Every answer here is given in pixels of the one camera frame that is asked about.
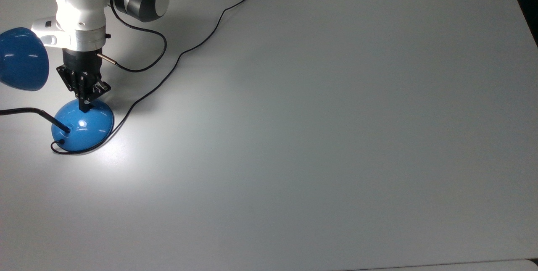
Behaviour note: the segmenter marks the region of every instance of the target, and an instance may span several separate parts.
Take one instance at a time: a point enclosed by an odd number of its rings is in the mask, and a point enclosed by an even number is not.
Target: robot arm
[[[108,0],[56,0],[55,17],[37,20],[32,31],[50,47],[62,48],[62,66],[57,67],[69,91],[79,99],[79,109],[86,112],[91,102],[110,90],[101,80],[102,53],[106,38],[104,8]],[[169,0],[114,0],[118,10],[142,22],[163,16]]]

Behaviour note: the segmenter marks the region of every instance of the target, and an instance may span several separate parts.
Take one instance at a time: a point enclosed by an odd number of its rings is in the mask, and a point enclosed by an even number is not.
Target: blue desk lamp
[[[41,89],[48,79],[48,56],[41,40],[28,28],[14,28],[0,34],[0,82],[28,91]],[[0,116],[33,112],[52,125],[52,136],[60,148],[82,152],[102,143],[114,124],[112,110],[102,101],[92,102],[87,112],[78,100],[65,104],[53,118],[37,108],[0,111]]]

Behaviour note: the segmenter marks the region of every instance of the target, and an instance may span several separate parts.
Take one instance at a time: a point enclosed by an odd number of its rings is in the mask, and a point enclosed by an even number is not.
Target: lamp base
[[[52,125],[54,141],[63,139],[63,144],[58,143],[60,148],[78,152],[92,148],[108,137],[114,126],[114,114],[102,101],[94,100],[92,105],[91,110],[82,112],[79,110],[79,101],[73,100],[58,110],[56,120],[71,129],[66,133]]]

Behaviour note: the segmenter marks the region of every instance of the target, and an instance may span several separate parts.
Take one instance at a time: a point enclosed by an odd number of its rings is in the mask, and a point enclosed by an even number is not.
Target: black lamp arm
[[[45,111],[38,109],[38,108],[14,108],[14,109],[6,109],[6,110],[0,110],[0,116],[7,116],[9,114],[18,114],[18,113],[36,113],[45,118],[47,121],[51,122],[52,124],[56,125],[59,129],[62,129],[65,133],[70,133],[71,129],[69,127],[62,124],[60,121],[56,120],[53,116],[46,113]]]

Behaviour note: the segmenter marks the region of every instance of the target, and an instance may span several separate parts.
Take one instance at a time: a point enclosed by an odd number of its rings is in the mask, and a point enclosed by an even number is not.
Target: table surface
[[[171,0],[102,67],[118,122],[240,0]],[[54,15],[0,0],[0,30]],[[162,44],[106,9],[104,53]],[[74,98],[0,85],[0,108]],[[538,49],[516,0],[248,0],[96,152],[0,118],[0,269],[329,271],[538,257]]]

